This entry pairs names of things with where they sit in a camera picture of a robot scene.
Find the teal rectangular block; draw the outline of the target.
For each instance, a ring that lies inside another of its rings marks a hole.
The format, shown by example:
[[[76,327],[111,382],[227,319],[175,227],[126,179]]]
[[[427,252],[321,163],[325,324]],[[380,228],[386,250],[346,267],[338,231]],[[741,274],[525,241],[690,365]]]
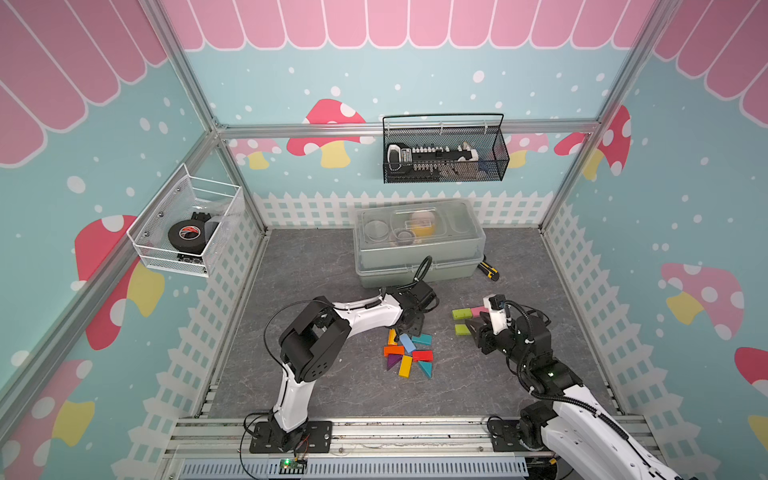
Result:
[[[411,340],[413,341],[414,344],[424,345],[424,346],[431,346],[433,342],[432,336],[429,334],[413,336]]]

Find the green block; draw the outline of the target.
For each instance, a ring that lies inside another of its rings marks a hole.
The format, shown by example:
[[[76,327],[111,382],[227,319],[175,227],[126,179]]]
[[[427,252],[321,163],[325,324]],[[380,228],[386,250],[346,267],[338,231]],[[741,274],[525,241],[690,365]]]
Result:
[[[471,332],[469,328],[465,324],[455,324],[454,325],[455,334],[457,336],[470,336]]]
[[[452,311],[452,318],[454,321],[464,321],[472,319],[473,317],[474,314],[471,308],[455,309]]]

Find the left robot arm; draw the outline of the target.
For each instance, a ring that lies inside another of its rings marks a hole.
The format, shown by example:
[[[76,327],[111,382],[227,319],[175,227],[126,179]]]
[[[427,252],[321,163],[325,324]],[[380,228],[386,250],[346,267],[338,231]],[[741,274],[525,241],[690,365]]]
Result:
[[[384,287],[376,296],[355,302],[332,302],[324,296],[310,300],[278,340],[275,360],[282,382],[267,417],[269,443],[280,451],[299,446],[308,429],[315,381],[333,366],[349,338],[377,328],[418,336],[425,315],[438,304],[437,294],[423,280]]]

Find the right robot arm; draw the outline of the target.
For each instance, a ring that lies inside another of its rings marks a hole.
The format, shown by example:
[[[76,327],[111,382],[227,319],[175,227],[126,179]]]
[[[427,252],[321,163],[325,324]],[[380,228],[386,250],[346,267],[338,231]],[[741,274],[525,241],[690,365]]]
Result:
[[[536,401],[524,407],[512,432],[498,416],[487,428],[497,445],[550,451],[583,479],[679,479],[632,437],[597,401],[582,379],[553,353],[548,316],[538,309],[491,295],[485,310],[467,319],[485,355],[500,352],[507,368]]]

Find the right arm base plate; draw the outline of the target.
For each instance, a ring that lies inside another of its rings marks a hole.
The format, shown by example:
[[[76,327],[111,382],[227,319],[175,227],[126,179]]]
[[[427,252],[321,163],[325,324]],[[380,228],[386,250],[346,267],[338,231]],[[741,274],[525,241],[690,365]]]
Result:
[[[533,452],[543,448],[533,425],[526,419],[503,419],[492,415],[486,420],[486,429],[496,453]]]

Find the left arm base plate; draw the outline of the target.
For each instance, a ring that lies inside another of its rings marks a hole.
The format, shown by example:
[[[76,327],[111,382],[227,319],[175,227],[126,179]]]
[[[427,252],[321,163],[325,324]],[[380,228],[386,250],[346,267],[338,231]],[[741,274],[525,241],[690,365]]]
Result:
[[[328,453],[332,430],[331,421],[307,421],[291,432],[282,430],[275,421],[258,422],[248,450],[251,454]]]

